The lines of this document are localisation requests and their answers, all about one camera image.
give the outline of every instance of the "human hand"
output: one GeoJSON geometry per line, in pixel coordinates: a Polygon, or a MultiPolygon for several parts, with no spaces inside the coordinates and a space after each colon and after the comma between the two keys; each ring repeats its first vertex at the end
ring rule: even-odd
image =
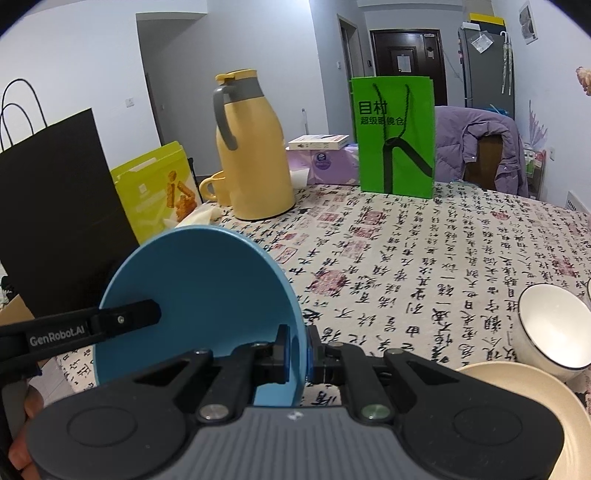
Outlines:
{"type": "Polygon", "coordinates": [[[8,458],[14,467],[21,471],[24,480],[40,480],[37,468],[33,465],[33,461],[31,460],[31,456],[27,449],[27,444],[25,443],[25,432],[28,423],[43,409],[43,397],[36,388],[29,386],[24,407],[28,420],[25,422],[21,431],[18,433],[17,438],[8,450],[8,458]]]}

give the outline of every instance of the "purple jacket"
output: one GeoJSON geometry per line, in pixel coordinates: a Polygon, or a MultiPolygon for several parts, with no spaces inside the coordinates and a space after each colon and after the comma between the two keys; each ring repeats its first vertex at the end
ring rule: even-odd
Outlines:
{"type": "Polygon", "coordinates": [[[501,135],[503,158],[496,172],[496,189],[529,197],[525,154],[515,121],[499,113],[457,106],[436,106],[435,119],[435,181],[462,179],[465,164],[476,161],[478,140],[487,135],[501,135]]]}

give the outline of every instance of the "refrigerator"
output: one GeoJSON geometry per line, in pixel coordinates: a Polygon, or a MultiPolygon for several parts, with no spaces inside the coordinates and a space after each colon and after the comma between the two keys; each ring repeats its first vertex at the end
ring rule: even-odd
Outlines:
{"type": "Polygon", "coordinates": [[[499,110],[509,112],[511,118],[515,118],[515,80],[509,95],[509,74],[507,74],[505,93],[502,93],[505,37],[489,33],[494,42],[487,50],[480,53],[472,45],[472,39],[479,33],[477,30],[463,28],[459,30],[466,106],[492,109],[491,105],[494,105],[499,110]]]}

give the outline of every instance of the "calligraphy tablecloth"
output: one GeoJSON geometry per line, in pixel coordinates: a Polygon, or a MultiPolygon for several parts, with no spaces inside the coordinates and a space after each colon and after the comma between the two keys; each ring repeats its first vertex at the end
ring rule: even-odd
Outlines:
{"type": "MultiPolygon", "coordinates": [[[[370,355],[399,347],[451,368],[513,361],[523,289],[582,296],[591,278],[587,217],[535,200],[466,183],[436,184],[433,200],[325,185],[297,197],[279,218],[243,222],[229,210],[221,225],[279,263],[322,341],[370,355]]],[[[91,348],[58,362],[75,391],[95,385],[91,348]]],[[[571,385],[591,412],[590,386],[587,374],[571,385]]],[[[338,401],[335,387],[304,392],[305,404],[338,401]]]]}

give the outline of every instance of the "bag handle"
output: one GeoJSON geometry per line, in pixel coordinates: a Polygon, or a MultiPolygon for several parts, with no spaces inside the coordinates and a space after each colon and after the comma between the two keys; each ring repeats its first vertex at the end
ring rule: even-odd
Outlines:
{"type": "MultiPolygon", "coordinates": [[[[0,117],[4,118],[4,110],[6,110],[9,106],[16,106],[20,109],[22,114],[26,117],[27,121],[29,122],[29,127],[31,127],[31,135],[35,135],[35,131],[33,130],[33,124],[31,123],[31,119],[27,115],[25,109],[22,106],[20,106],[18,103],[7,103],[6,105],[4,105],[4,108],[0,112],[0,117]]],[[[14,143],[12,142],[12,137],[10,136],[10,132],[8,131],[8,128],[6,128],[6,125],[4,126],[4,128],[5,128],[6,133],[8,135],[8,141],[10,142],[10,146],[13,146],[14,143]]],[[[2,147],[2,151],[4,151],[4,143],[2,142],[2,127],[1,126],[0,126],[0,146],[2,147]]]]}
{"type": "MultiPolygon", "coordinates": [[[[45,128],[47,128],[47,120],[45,119],[45,115],[43,114],[43,108],[41,108],[41,102],[39,101],[39,97],[37,96],[37,92],[35,91],[35,89],[33,88],[33,85],[31,85],[31,83],[28,80],[25,79],[14,79],[13,81],[11,81],[6,88],[4,89],[4,92],[2,93],[2,106],[0,107],[0,120],[2,121],[2,124],[4,125],[4,130],[6,130],[6,132],[8,132],[8,127],[6,126],[6,118],[4,117],[4,101],[6,99],[6,93],[8,91],[8,89],[11,87],[11,85],[13,85],[16,82],[25,82],[28,87],[31,89],[31,91],[33,92],[33,96],[35,97],[35,101],[37,102],[37,106],[39,107],[39,112],[41,113],[41,118],[43,119],[43,124],[45,125],[45,128]]],[[[12,146],[12,139],[10,138],[10,134],[8,134],[8,138],[10,140],[10,145],[12,146]]],[[[2,143],[2,136],[0,135],[0,147],[2,147],[2,151],[4,151],[4,145],[2,143]]]]}

